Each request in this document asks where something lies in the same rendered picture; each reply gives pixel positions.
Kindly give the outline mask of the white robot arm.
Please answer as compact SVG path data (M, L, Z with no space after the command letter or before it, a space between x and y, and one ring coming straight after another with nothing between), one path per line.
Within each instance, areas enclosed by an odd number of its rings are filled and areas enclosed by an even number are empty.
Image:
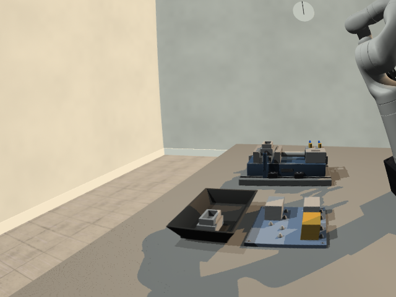
M372 38L368 25L384 19L385 27ZM355 59L370 94L374 97L396 163L396 81L387 72L396 67L396 0L376 0L345 21L349 33L357 34Z

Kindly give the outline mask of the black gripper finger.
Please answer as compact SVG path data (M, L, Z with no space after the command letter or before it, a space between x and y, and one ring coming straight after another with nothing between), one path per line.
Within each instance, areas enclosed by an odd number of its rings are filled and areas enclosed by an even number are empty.
M393 69L392 71L388 72L391 75L391 79L396 81L396 71Z

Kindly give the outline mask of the yellow-orange block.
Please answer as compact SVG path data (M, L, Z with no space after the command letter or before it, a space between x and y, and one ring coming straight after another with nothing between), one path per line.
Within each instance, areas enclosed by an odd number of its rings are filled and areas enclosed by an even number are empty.
M303 212L300 240L319 240L320 227L320 212Z

